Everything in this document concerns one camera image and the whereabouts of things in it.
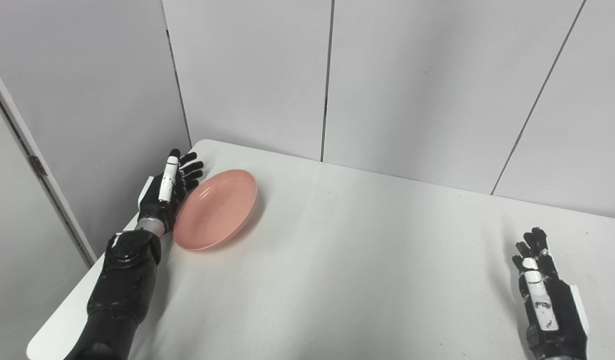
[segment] white table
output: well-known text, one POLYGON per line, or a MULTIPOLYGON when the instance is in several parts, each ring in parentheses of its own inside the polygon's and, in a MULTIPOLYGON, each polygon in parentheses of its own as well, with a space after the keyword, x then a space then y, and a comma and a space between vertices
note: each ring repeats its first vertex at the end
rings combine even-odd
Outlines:
MULTIPOLYGON (((193 150, 207 176, 250 171, 257 210, 216 250, 163 239, 132 359, 526 360, 510 258, 540 226, 579 285, 589 359, 615 360, 615 219, 218 141, 193 150)), ((100 267, 29 342, 31 360, 70 351, 100 267)))

